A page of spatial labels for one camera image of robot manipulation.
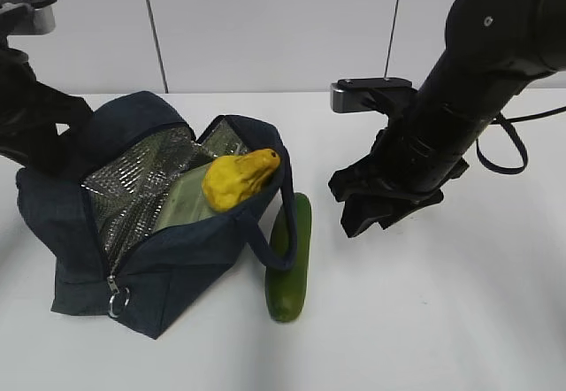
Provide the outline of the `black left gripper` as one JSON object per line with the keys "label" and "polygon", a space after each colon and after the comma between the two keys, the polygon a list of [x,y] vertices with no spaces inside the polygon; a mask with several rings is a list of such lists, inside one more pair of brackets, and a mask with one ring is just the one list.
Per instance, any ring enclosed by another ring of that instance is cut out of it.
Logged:
{"label": "black left gripper", "polygon": [[93,112],[86,101],[39,82],[21,50],[1,49],[1,155],[47,174],[68,158],[57,127],[80,130]]}

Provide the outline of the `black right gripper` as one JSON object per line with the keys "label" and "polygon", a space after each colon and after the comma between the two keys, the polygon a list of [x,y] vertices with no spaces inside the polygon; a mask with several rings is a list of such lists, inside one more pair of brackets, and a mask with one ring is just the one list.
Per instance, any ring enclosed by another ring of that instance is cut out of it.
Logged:
{"label": "black right gripper", "polygon": [[441,187],[467,168],[470,147],[466,126],[388,127],[371,152],[336,171],[328,186],[344,202],[340,223],[353,238],[378,223],[386,230],[408,215],[444,199]]}

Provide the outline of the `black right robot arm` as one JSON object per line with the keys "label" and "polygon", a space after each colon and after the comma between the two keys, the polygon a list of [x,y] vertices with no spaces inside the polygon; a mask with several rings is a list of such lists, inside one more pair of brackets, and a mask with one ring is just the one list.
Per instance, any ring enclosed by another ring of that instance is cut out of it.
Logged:
{"label": "black right robot arm", "polygon": [[465,152],[489,125],[516,136],[502,109],[565,68],[565,0],[455,0],[444,35],[445,49],[420,88],[400,78],[331,87],[333,111],[387,116],[370,152],[329,182],[350,237],[440,203],[442,186],[465,172]]}

